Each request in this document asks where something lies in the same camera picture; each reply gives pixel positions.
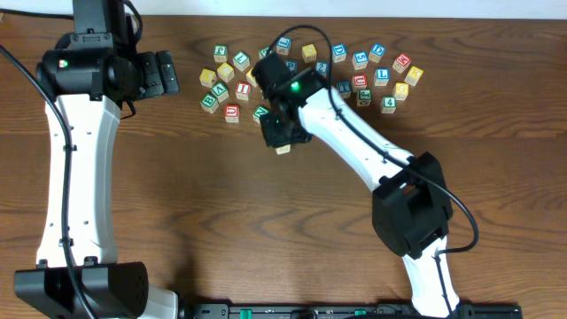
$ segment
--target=wooden table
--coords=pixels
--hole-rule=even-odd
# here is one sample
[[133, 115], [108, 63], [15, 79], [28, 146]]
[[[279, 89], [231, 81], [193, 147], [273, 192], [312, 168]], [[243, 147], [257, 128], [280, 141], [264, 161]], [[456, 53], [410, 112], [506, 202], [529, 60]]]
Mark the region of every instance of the wooden table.
[[[567, 24], [468, 19], [278, 19], [145, 17], [139, 51], [170, 50], [181, 94], [137, 103], [121, 123], [113, 158], [113, 220], [120, 261], [143, 261], [151, 281], [235, 303], [374, 303], [411, 298], [401, 258], [371, 225], [370, 194], [320, 140], [276, 156], [252, 110], [260, 90], [239, 103], [241, 122], [199, 100], [203, 67], [226, 43], [258, 60], [285, 28], [313, 23], [350, 53], [387, 48], [380, 66], [406, 52], [424, 70], [395, 114], [356, 108], [374, 128], [414, 154], [434, 154], [450, 189], [477, 218], [480, 242], [450, 257], [464, 300], [519, 303], [526, 318], [567, 314]], [[2, 45], [34, 69], [71, 21], [8, 15]], [[323, 41], [296, 32], [292, 54]], [[338, 65], [333, 82], [354, 74]], [[18, 300], [13, 272], [33, 268], [47, 207], [49, 136], [43, 101], [0, 58], [0, 316], [36, 317]], [[371, 75], [376, 64], [363, 71]], [[229, 83], [230, 102], [245, 75]], [[469, 242], [455, 210], [450, 245]]]

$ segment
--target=toy block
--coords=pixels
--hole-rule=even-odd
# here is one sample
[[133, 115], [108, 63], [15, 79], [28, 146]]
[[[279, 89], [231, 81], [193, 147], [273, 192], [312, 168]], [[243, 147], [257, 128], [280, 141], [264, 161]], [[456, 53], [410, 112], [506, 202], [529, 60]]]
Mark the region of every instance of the toy block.
[[386, 68], [376, 69], [374, 73], [374, 86], [386, 86], [390, 80], [390, 70]]
[[226, 62], [229, 57], [229, 47], [226, 45], [215, 45], [213, 56], [215, 62]]
[[248, 57], [248, 55], [243, 51], [240, 51], [236, 56], [234, 56], [232, 63], [238, 70], [240, 70], [240, 72], [244, 72], [245, 69], [250, 66], [250, 57]]
[[403, 101], [408, 97], [409, 85], [406, 83], [396, 83], [395, 88], [393, 88], [393, 96], [396, 97], [398, 101]]
[[237, 99], [248, 101], [252, 87], [248, 83], [239, 82], [237, 84]]
[[422, 75], [423, 75], [422, 69], [420, 69], [417, 66], [412, 66], [409, 69], [408, 75], [406, 75], [406, 80], [404, 80], [404, 82], [410, 84], [411, 86], [415, 86], [419, 81], [419, 79], [422, 77]]
[[219, 101], [217, 101], [211, 93], [206, 93], [205, 97], [201, 100], [201, 107], [209, 113], [214, 113], [219, 107]]
[[238, 105], [227, 105], [224, 109], [224, 120], [227, 123], [238, 123], [240, 121], [240, 109]]
[[258, 106], [256, 111], [254, 111], [254, 114], [252, 115], [252, 117], [254, 118], [254, 121], [256, 123], [260, 124], [260, 116], [262, 116], [264, 114], [268, 114], [268, 113], [269, 113], [269, 109], [260, 105], [260, 106]]
[[384, 56], [386, 48], [379, 43], [374, 43], [372, 49], [370, 49], [369, 60], [372, 62], [380, 62], [380, 59]]
[[382, 97], [382, 103], [380, 103], [381, 113], [394, 113], [396, 112], [396, 98], [395, 97]]
[[214, 83], [216, 82], [216, 74], [214, 74], [214, 71], [203, 69], [201, 76], [199, 76], [199, 79], [201, 80], [201, 84], [204, 87], [212, 88]]
[[277, 40], [276, 44], [276, 52], [282, 55], [290, 54], [291, 48], [291, 39], [282, 36], [279, 40]]
[[338, 63], [344, 60], [346, 60], [346, 46], [342, 43], [333, 46], [333, 62]]
[[216, 73], [226, 83], [230, 82], [230, 80], [232, 80], [232, 78], [234, 77], [234, 69], [226, 62], [221, 64], [221, 66], [216, 69]]
[[298, 73], [298, 63], [295, 61], [291, 61], [291, 60], [287, 60], [285, 61], [285, 64], [287, 65], [287, 67], [290, 69], [291, 74], [295, 75]]
[[411, 58], [409, 58], [407, 55], [401, 53], [395, 61], [393, 61], [393, 66], [392, 68], [396, 71], [398, 71], [398, 73], [403, 73], [404, 71], [406, 71], [406, 69], [408, 68], [409, 64], [411, 63]]
[[358, 106], [368, 106], [372, 101], [372, 91], [369, 89], [361, 89], [356, 95], [356, 104]]
[[327, 73], [329, 72], [329, 64], [325, 62], [317, 62], [315, 64], [315, 71], [317, 71], [322, 77], [327, 77]]
[[317, 49], [313, 44], [309, 44], [301, 48], [301, 57], [305, 63], [317, 60]]
[[340, 94], [342, 98], [349, 98], [351, 96], [351, 92], [353, 91], [353, 89], [351, 88], [351, 83], [349, 83], [348, 81], [337, 83], [337, 88], [338, 94]]
[[366, 75], [355, 75], [352, 80], [353, 92], [358, 92], [359, 89], [366, 89], [368, 81]]
[[365, 51], [356, 52], [353, 54], [354, 70], [361, 70], [369, 64], [369, 57]]

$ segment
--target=block with letter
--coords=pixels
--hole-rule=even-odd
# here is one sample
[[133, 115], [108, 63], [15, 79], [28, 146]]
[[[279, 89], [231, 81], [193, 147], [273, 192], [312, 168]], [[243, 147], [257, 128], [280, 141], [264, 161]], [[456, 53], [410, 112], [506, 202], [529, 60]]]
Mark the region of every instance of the block with letter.
[[240, 109], [238, 105], [227, 105], [224, 109], [224, 120], [227, 123], [238, 123], [240, 121]]
[[349, 98], [351, 96], [351, 92], [353, 92], [351, 83], [349, 83], [348, 81], [337, 83], [337, 89], [338, 94], [340, 94], [342, 98]]
[[226, 45], [215, 45], [214, 46], [214, 61], [215, 62], [226, 62], [229, 58], [229, 47]]
[[346, 60], [346, 46], [341, 43], [333, 46], [333, 62], [338, 63]]
[[358, 106], [368, 106], [372, 101], [372, 91], [369, 89], [360, 89], [356, 94], [356, 104]]
[[313, 44], [308, 44], [301, 48], [301, 57], [305, 63], [315, 62], [317, 60], [317, 50]]
[[403, 73], [408, 68], [409, 64], [411, 64], [411, 58], [409, 58], [404, 53], [401, 53], [395, 61], [393, 61], [392, 68], [398, 73]]
[[417, 66], [412, 66], [409, 69], [408, 75], [406, 75], [406, 80], [404, 80], [404, 82], [410, 84], [411, 86], [415, 86], [419, 81], [419, 79], [422, 77], [422, 75], [423, 75], [422, 69], [420, 69]]
[[214, 97], [216, 97], [219, 103], [229, 98], [229, 88], [227, 88], [227, 86], [222, 82], [216, 83], [211, 91], [213, 92]]
[[248, 101], [252, 87], [248, 83], [239, 82], [237, 84], [237, 99]]
[[232, 63], [238, 70], [240, 70], [240, 72], [244, 72], [245, 69], [250, 66], [250, 57], [248, 57], [248, 55], [243, 51], [240, 51], [236, 56], [234, 56]]
[[386, 86], [390, 80], [390, 70], [378, 68], [374, 73], [374, 86]]
[[369, 56], [365, 51], [356, 52], [353, 54], [354, 70], [361, 70], [369, 64]]
[[359, 89], [366, 89], [369, 85], [366, 80], [366, 75], [355, 75], [352, 80], [353, 92], [358, 92]]
[[268, 114], [269, 113], [269, 109], [267, 109], [266, 107], [260, 105], [258, 106], [258, 108], [256, 109], [256, 111], [254, 111], [254, 114], [252, 115], [254, 118], [254, 121], [258, 124], [260, 124], [260, 116], [264, 115], [264, 114]]
[[214, 74], [214, 71], [203, 69], [201, 76], [199, 76], [199, 79], [201, 80], [201, 84], [204, 87], [212, 88], [214, 83], [216, 82], [216, 74]]
[[277, 40], [276, 52], [278, 54], [288, 55], [290, 54], [290, 48], [291, 48], [290, 38], [286, 38], [285, 36], [282, 36], [279, 40]]
[[407, 83], [396, 83], [393, 88], [393, 96], [396, 97], [398, 101], [404, 101], [409, 94], [409, 85]]
[[380, 43], [374, 43], [374, 45], [372, 45], [372, 49], [370, 49], [369, 59], [372, 62], [378, 63], [384, 56], [384, 53], [386, 53], [386, 48], [380, 45]]
[[221, 64], [221, 66], [216, 69], [216, 73], [226, 83], [230, 82], [230, 80], [232, 80], [232, 78], [234, 77], [234, 69], [226, 62]]
[[382, 102], [380, 103], [381, 113], [394, 113], [396, 112], [396, 98], [395, 97], [382, 97]]
[[217, 101], [211, 93], [206, 93], [205, 97], [201, 100], [201, 107], [209, 113], [214, 113], [219, 107], [219, 101]]

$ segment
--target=wire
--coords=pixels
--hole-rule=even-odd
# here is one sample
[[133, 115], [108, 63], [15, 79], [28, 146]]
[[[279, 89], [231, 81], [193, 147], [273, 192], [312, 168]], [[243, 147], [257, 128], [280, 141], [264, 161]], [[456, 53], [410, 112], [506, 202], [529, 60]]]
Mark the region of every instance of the wire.
[[473, 233], [473, 238], [470, 241], [470, 243], [466, 246], [463, 247], [458, 247], [458, 248], [449, 248], [449, 249], [443, 249], [443, 250], [439, 250], [437, 252], [435, 252], [435, 261], [437, 262], [437, 266], [438, 266], [438, 271], [439, 271], [439, 281], [441, 283], [441, 289], [443, 291], [443, 298], [447, 304], [447, 309], [449, 311], [449, 315], [452, 315], [453, 311], [451, 310], [451, 306], [447, 297], [447, 292], [446, 292], [446, 287], [445, 287], [445, 281], [443, 280], [443, 275], [440, 271], [441, 268], [441, 259], [440, 259], [440, 255], [444, 254], [444, 253], [464, 253], [464, 252], [468, 252], [469, 250], [471, 250], [472, 248], [474, 248], [474, 246], [477, 244], [478, 242], [478, 225], [477, 222], [475, 221], [474, 217], [472, 216], [472, 213], [470, 212], [469, 208], [467, 208], [459, 198], [457, 198], [451, 191], [449, 191], [446, 187], [441, 186], [438, 182], [436, 182], [433, 178], [427, 176], [426, 174], [420, 172], [419, 170], [411, 167], [410, 165], [406, 165], [404, 163], [402, 163], [401, 161], [393, 158], [392, 156], [390, 156], [390, 154], [386, 151], [381, 150], [378, 146], [376, 146], [374, 143], [372, 143], [372, 141], [370, 141], [367, 137], [365, 137], [358, 129], [356, 129], [356, 127], [351, 124], [345, 117], [345, 115], [342, 112], [342, 109], [339, 109], [337, 107], [337, 105], [335, 105], [335, 101], [333, 100], [333, 96], [332, 96], [332, 91], [331, 91], [331, 75], [332, 75], [332, 44], [330, 43], [330, 39], [329, 37], [318, 27], [312, 26], [312, 25], [297, 25], [295, 27], [290, 27], [287, 30], [283, 31], [273, 42], [272, 44], [269, 46], [268, 48], [268, 53], [270, 53], [272, 51], [272, 48], [274, 48], [274, 46], [276, 45], [277, 41], [282, 37], [287, 35], [288, 33], [290, 33], [293, 30], [297, 30], [300, 28], [306, 28], [306, 29], [311, 29], [314, 30], [316, 32], [318, 32], [320, 35], [322, 35], [322, 37], [325, 39], [325, 41], [327, 42], [327, 45], [329, 47], [329, 80], [327, 81], [327, 91], [329, 93], [329, 101], [331, 106], [333, 107], [333, 110], [335, 111], [335, 113], [337, 114], [337, 116], [339, 117], [340, 120], [342, 120], [345, 125], [351, 130], [353, 131], [353, 133], [358, 136], [362, 141], [364, 141], [364, 143], [366, 143], [370, 148], [372, 148], [374, 151], [376, 151], [380, 156], [382, 156], [384, 158], [384, 160], [389, 160], [391, 161], [394, 165], [406, 170], [408, 173], [410, 173], [411, 175], [417, 177], [418, 179], [423, 180], [424, 182], [428, 183], [429, 185], [435, 187], [436, 189], [444, 192], [451, 200], [453, 200], [455, 202], [456, 205], [459, 206], [459, 208], [461, 208], [461, 210], [464, 212], [464, 214], [467, 216], [467, 219], [469, 220], [470, 226], [472, 227], [472, 233]]
[[53, 111], [53, 114], [55, 114], [55, 117], [57, 118], [59, 125], [61, 126], [61, 130], [63, 131], [63, 137], [65, 138], [65, 146], [63, 149], [63, 151], [65, 152], [65, 166], [63, 170], [63, 193], [61, 196], [61, 241], [63, 245], [63, 253], [65, 255], [67, 274], [69, 275], [69, 279], [71, 280], [71, 285], [73, 286], [75, 294], [79, 297], [79, 301], [85, 308], [85, 311], [90, 316], [90, 318], [97, 319], [94, 310], [85, 297], [82, 287], [77, 281], [71, 258], [71, 244], [69, 239], [69, 186], [71, 182], [71, 156], [74, 150], [73, 146], [71, 145], [71, 130], [66, 125], [63, 115], [55, 106], [55, 104], [53, 104], [53, 102], [50, 100], [49, 95], [39, 83], [39, 81], [37, 81], [36, 78], [31, 73], [29, 73], [26, 67], [23, 66], [15, 57], [13, 57], [13, 55], [1, 44], [0, 51], [27, 77], [30, 82], [32, 82], [35, 88], [42, 95], [43, 99], [45, 99], [45, 102], [50, 106], [50, 109]]

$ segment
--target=black cable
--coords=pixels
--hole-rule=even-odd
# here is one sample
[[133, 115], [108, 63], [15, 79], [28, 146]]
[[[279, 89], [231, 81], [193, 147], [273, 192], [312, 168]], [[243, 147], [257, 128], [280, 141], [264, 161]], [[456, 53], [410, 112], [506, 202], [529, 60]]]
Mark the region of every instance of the black cable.
[[30, 82], [32, 82], [35, 88], [42, 95], [43, 99], [45, 99], [45, 102], [50, 106], [50, 109], [53, 111], [53, 114], [55, 114], [55, 117], [57, 118], [59, 125], [61, 126], [61, 130], [63, 131], [63, 137], [65, 138], [65, 146], [63, 149], [63, 151], [65, 152], [65, 166], [63, 170], [63, 193], [61, 196], [61, 241], [63, 245], [63, 253], [65, 255], [67, 274], [69, 275], [69, 279], [71, 281], [71, 285], [73, 286], [75, 294], [79, 297], [79, 301], [85, 308], [85, 311], [90, 316], [90, 318], [97, 319], [94, 310], [85, 297], [82, 287], [77, 281], [73, 262], [71, 259], [71, 245], [69, 240], [69, 186], [71, 182], [71, 156], [73, 153], [73, 146], [71, 145], [71, 130], [66, 125], [63, 115], [55, 106], [55, 104], [53, 104], [53, 102], [50, 100], [47, 92], [39, 83], [39, 81], [37, 81], [36, 78], [31, 73], [29, 73], [26, 67], [23, 66], [15, 57], [13, 57], [13, 55], [1, 44], [0, 51], [27, 77]]
[[[272, 48], [274, 48], [274, 46], [276, 45], [277, 41], [282, 37], [287, 35], [288, 33], [290, 33], [293, 30], [296, 29], [300, 29], [300, 28], [306, 28], [306, 29], [311, 29], [314, 30], [316, 32], [318, 32], [320, 35], [322, 35], [322, 37], [325, 39], [325, 41], [327, 42], [327, 45], [329, 47], [329, 80], [327, 81], [327, 91], [329, 93], [329, 101], [331, 106], [333, 107], [333, 110], [335, 111], [335, 113], [337, 114], [337, 116], [339, 117], [340, 120], [342, 120], [345, 125], [351, 130], [353, 131], [353, 133], [358, 136], [362, 141], [364, 141], [364, 143], [366, 143], [368, 146], [370, 146], [370, 148], [372, 148], [374, 151], [376, 151], [380, 156], [382, 156], [384, 158], [384, 160], [389, 160], [391, 161], [394, 165], [402, 168], [403, 170], [406, 170], [408, 173], [410, 173], [411, 175], [417, 177], [418, 179], [423, 180], [424, 182], [428, 183], [429, 185], [437, 188], [438, 190], [444, 192], [451, 200], [453, 200], [455, 202], [456, 205], [459, 206], [459, 208], [461, 208], [461, 210], [464, 212], [464, 214], [467, 216], [467, 219], [469, 219], [470, 222], [470, 226], [472, 227], [472, 232], [473, 232], [473, 238], [470, 241], [470, 243], [466, 246], [463, 247], [458, 247], [458, 248], [449, 248], [449, 249], [443, 249], [440, 251], [435, 252], [435, 256], [434, 258], [436, 259], [436, 262], [438, 263], [438, 269], [440, 269], [440, 258], [439, 256], [443, 253], [463, 253], [463, 252], [468, 252], [469, 250], [471, 250], [478, 242], [478, 225], [477, 222], [475, 221], [474, 217], [472, 216], [472, 214], [469, 211], [469, 208], [467, 208], [459, 198], [457, 198], [451, 191], [449, 191], [446, 187], [441, 186], [439, 183], [437, 183], [433, 178], [430, 178], [429, 176], [427, 176], [426, 174], [420, 172], [419, 170], [411, 167], [410, 165], [406, 165], [404, 163], [402, 163], [401, 161], [393, 158], [392, 156], [390, 156], [390, 154], [386, 151], [381, 150], [378, 146], [376, 146], [372, 141], [370, 141], [367, 137], [365, 137], [358, 129], [356, 129], [356, 127], [351, 124], [346, 118], [345, 115], [342, 112], [342, 109], [339, 109], [337, 107], [337, 105], [335, 105], [335, 101], [333, 100], [333, 96], [332, 96], [332, 91], [331, 91], [331, 80], [332, 80], [332, 66], [333, 66], [333, 61], [332, 61], [332, 44], [330, 43], [330, 39], [329, 37], [318, 27], [312, 26], [312, 25], [297, 25], [295, 27], [290, 27], [287, 30], [283, 31], [273, 42], [272, 44], [269, 46], [268, 48], [268, 53], [270, 53], [272, 51]], [[445, 282], [443, 280], [443, 276], [441, 271], [439, 271], [439, 281], [441, 283], [441, 288], [443, 291], [443, 298], [445, 299], [445, 302], [447, 304], [447, 309], [449, 311], [449, 315], [452, 314], [452, 310], [451, 310], [451, 306], [447, 297], [447, 293], [446, 293], [446, 287], [445, 287]]]

